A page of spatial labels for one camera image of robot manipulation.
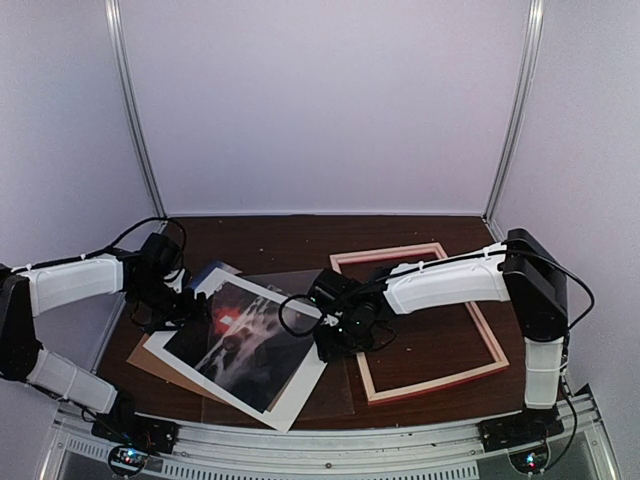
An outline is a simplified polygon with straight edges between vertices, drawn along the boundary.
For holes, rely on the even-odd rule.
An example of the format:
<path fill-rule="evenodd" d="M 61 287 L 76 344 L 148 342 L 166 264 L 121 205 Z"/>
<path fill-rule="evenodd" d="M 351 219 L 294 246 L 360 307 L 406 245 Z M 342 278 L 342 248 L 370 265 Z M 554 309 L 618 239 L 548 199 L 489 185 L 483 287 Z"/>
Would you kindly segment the dalmatian dog photo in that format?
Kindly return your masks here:
<path fill-rule="evenodd" d="M 308 352 L 311 337 L 295 337 L 316 323 L 317 311 L 298 310 L 298 275 L 239 277 L 220 267 L 198 284 L 206 294 L 203 320 L 183 326 L 163 346 L 193 381 L 205 379 L 263 414 L 273 409 Z"/>

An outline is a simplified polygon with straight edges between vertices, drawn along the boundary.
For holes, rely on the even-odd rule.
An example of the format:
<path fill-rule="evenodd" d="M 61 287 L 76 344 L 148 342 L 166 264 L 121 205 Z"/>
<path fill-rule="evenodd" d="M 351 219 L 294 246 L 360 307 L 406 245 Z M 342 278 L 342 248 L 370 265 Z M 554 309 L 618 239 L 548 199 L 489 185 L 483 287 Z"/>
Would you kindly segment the white mat board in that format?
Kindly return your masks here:
<path fill-rule="evenodd" d="M 317 321 L 320 317 L 320 312 L 316 307 L 310 305 L 306 301 L 292 299 L 290 297 L 285 298 L 281 295 L 278 295 L 276 298 L 281 301 L 279 307 L 280 310 L 283 310 L 289 302 L 294 300 L 297 300 L 299 302 L 297 309 L 307 309 L 308 315 L 311 315 L 312 311 L 316 310 L 316 323 L 312 327 L 317 324 Z M 312 336 L 308 333 L 309 330 L 304 332 L 289 330 L 288 332 L 295 337 L 309 336 L 312 338 Z M 171 356 L 163 350 L 163 346 L 165 345 L 165 343 L 169 339 L 171 339 L 171 337 L 175 333 L 177 333 L 177 331 L 157 331 L 149 337 L 149 339 L 144 344 L 144 347 L 159 359 L 161 359 L 163 362 L 183 374 L 183 371 L 181 369 L 182 363 L 180 361 L 172 359 Z M 281 395 L 278 397 L 273 409 L 263 414 L 260 414 L 249 408 L 247 405 L 237 401 L 237 399 L 235 399 L 233 396 L 218 388 L 216 385 L 209 383 L 205 379 L 200 379 L 194 382 L 213 395 L 224 400 L 228 405 L 261 421 L 262 423 L 273 429 L 276 429 L 280 432 L 286 432 L 291 428 L 292 424 L 298 417 L 300 411 L 311 395 L 322 373 L 324 372 L 325 367 L 325 363 L 318 357 L 317 347 L 313 340 L 313 345 L 310 351 L 308 352 L 307 356 L 305 357 L 291 380 L 286 384 L 284 390 L 281 392 Z"/>

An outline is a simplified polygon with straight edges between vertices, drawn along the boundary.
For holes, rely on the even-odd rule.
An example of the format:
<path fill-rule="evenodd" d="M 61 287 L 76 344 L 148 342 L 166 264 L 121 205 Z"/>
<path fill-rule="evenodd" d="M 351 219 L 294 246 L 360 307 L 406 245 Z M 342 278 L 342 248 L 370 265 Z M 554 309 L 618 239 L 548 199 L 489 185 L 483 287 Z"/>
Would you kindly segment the clear acrylic sheet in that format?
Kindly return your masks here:
<path fill-rule="evenodd" d="M 283 295 L 290 295 L 305 293 L 320 272 L 320 269 L 312 269 L 271 274 L 241 274 L 241 277 L 262 287 L 273 288 Z M 258 420 L 219 401 L 203 398 L 201 404 L 202 423 L 265 428 Z M 330 418 L 350 416 L 354 413 L 347 366 L 343 359 L 338 359 L 326 365 L 293 427 L 309 428 L 313 423 L 325 426 Z"/>

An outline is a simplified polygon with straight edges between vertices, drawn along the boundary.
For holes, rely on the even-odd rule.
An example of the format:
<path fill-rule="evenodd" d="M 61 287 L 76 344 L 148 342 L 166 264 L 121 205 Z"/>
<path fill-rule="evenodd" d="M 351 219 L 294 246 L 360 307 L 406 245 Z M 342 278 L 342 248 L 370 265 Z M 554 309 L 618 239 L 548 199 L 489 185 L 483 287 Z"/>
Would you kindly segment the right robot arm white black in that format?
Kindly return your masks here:
<path fill-rule="evenodd" d="M 568 338 L 567 273 L 525 229 L 479 250 L 449 256 L 437 242 L 334 254 L 307 296 L 322 314 L 313 335 L 321 360 L 355 356 L 371 404 L 466 383 L 505 369 L 507 358 L 478 308 L 508 302 L 525 344 L 523 412 L 513 419 L 519 440 L 535 440 L 551 424 Z M 366 362 L 374 325 L 429 308 L 462 304 L 492 363 L 406 387 L 375 388 Z"/>

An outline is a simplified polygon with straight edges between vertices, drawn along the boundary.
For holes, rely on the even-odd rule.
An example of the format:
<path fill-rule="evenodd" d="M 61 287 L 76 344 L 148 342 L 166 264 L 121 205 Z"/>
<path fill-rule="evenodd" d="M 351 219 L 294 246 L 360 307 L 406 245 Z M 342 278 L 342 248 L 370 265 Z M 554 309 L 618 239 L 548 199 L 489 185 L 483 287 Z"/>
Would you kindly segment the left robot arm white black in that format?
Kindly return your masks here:
<path fill-rule="evenodd" d="M 123 444 L 137 442 L 144 424 L 128 408 L 132 402 L 116 386 L 49 351 L 36 337 L 40 314 L 88 298 L 122 293 L 146 306 L 147 333 L 177 330 L 207 317 L 206 296 L 189 287 L 182 250 L 153 233 L 134 252 L 108 246 L 63 260 L 1 268 L 1 377 L 32 385 L 96 414 Z"/>

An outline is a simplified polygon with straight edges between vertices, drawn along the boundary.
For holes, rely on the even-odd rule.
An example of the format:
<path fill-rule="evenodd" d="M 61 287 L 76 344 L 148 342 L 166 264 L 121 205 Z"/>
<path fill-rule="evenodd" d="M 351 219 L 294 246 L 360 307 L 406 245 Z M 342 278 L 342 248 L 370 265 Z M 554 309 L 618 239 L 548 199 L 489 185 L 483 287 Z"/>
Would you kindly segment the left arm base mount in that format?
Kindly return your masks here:
<path fill-rule="evenodd" d="M 91 434 L 114 443 L 133 446 L 152 455 L 172 454 L 178 425 L 137 414 L 134 397 L 122 391 L 117 393 L 114 405 L 108 413 L 94 416 Z"/>

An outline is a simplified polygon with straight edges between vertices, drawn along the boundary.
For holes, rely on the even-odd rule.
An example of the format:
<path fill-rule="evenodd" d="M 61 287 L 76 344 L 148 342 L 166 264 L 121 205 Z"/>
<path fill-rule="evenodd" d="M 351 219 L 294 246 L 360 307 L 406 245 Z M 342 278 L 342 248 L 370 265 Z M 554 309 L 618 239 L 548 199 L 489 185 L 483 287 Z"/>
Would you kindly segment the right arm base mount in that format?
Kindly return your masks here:
<path fill-rule="evenodd" d="M 478 431 L 485 452 L 509 449 L 529 443 L 542 442 L 564 432 L 564 424 L 556 406 L 551 409 L 530 409 L 483 420 Z"/>

